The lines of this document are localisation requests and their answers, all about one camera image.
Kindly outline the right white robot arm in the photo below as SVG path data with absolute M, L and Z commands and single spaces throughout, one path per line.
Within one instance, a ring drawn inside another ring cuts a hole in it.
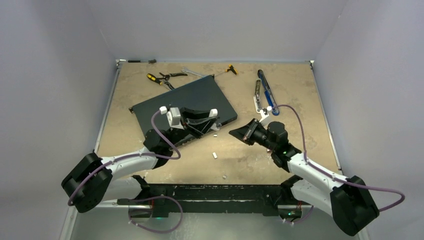
M 306 158 L 289 142 L 283 123 L 272 121 L 264 127 L 254 118 L 229 134 L 249 146 L 258 144 L 270 150 L 274 164 L 298 178 L 281 189 L 284 202 L 292 204 L 299 200 L 311 204 L 331 216 L 349 236 L 356 235 L 380 215 L 360 177 L 346 177 Z

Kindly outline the silver wrench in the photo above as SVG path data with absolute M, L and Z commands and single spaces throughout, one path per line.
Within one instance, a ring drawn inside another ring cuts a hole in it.
M 192 74 L 192 75 L 195 75 L 195 76 L 201 77 L 201 78 L 204 78 L 204 77 L 205 77 L 205 75 L 204 75 L 204 74 L 201 74 L 201 73 L 198 73 L 198 72 L 192 71 L 192 70 L 190 70 L 190 69 L 188 69 L 188 68 L 186 68 L 186 67 L 182 67 L 182 68 L 181 68 L 181 71 L 182 71 L 182 72 L 184 72 L 184 73 L 189 73 L 189 74 Z

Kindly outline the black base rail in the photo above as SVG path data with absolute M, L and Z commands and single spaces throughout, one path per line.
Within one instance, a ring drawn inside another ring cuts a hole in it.
M 150 184 L 133 200 L 118 205 L 146 205 L 154 218 L 170 213 L 261 214 L 297 219 L 308 204 L 296 200 L 288 184 Z

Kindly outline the black tool at wall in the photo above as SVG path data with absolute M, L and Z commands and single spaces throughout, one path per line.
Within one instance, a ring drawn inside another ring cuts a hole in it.
M 156 59 L 152 60 L 127 60 L 128 63 L 148 63 L 148 64 L 155 64 L 157 62 Z

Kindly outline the blue stapler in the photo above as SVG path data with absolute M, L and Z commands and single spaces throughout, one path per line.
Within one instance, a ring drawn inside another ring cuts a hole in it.
M 267 103 L 268 103 L 268 105 L 269 105 L 269 106 L 271 106 L 271 107 L 272 107 L 272 114 L 273 114 L 274 116 L 278 116 L 278 115 L 280 114 L 280 110 L 279 110 L 279 108 L 277 107 L 276 100 L 275 100 L 275 98 L 274 98 L 274 96 L 273 96 L 273 94 L 272 94 L 272 91 L 271 91 L 270 85 L 269 85 L 269 83 L 268 83 L 268 81 L 267 81 L 267 79 L 266 79 L 266 76 L 265 76 L 265 74 L 264 74 L 263 70 L 262 70 L 262 69 L 259 69 L 259 70 L 257 71 L 257 75 L 258 75 L 258 77 L 260 78 L 261 83 L 262 83 L 262 86 L 263 86 L 263 88 L 264 88 L 264 94 L 265 94 L 265 97 L 266 97 Z

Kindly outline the dark flat network switch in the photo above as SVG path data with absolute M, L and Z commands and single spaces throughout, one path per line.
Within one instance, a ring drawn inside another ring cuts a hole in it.
M 171 146 L 167 144 L 154 130 L 151 119 L 160 107 L 189 108 L 192 110 L 211 110 L 217 109 L 220 127 L 234 122 L 238 118 L 234 107 L 216 83 L 212 76 L 206 76 L 195 80 L 174 90 L 162 93 L 158 96 L 145 100 L 129 108 L 132 114 L 135 114 L 139 126 L 144 136 L 152 140 L 145 140 L 147 147 L 153 147 L 153 144 L 159 144 L 160 147 Z M 202 138 L 213 132 L 212 129 L 202 136 L 193 136 L 187 129 L 170 128 L 167 117 L 158 114 L 154 119 L 155 126 L 166 138 L 176 147 L 181 146 L 194 139 Z

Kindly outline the black handled cutters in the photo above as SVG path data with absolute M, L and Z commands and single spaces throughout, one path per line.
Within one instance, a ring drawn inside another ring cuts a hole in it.
M 184 76 L 188 76 L 187 73 L 184 72 L 177 72 L 177 73 L 168 73 L 168 74 L 163 74 L 163 73 L 159 73 L 161 75 L 161 77 L 159 78 L 159 80 L 161 81 L 168 81 L 170 78 L 172 77 L 184 77 Z

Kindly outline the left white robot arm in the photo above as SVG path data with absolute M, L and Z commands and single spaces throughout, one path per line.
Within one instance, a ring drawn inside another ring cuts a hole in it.
M 218 110 L 193 110 L 186 107 L 161 106 L 150 118 L 151 130 L 139 150 L 116 156 L 88 153 L 62 180 L 68 196 L 67 205 L 79 213 L 109 200 L 129 199 L 146 203 L 149 191 L 139 171 L 154 170 L 182 157 L 177 143 L 191 135 L 202 138 L 219 130 Z

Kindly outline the small yellow black screwdriver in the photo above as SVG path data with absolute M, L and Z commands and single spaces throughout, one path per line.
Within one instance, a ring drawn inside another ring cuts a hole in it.
M 218 76 L 223 75 L 223 74 L 228 73 L 228 72 L 231 72 L 236 76 L 239 74 L 238 71 L 236 70 L 236 68 L 232 64 L 229 64 L 228 68 L 226 70 L 224 70 L 224 71 L 222 71 L 218 74 L 215 74 L 214 77 L 218 77 Z

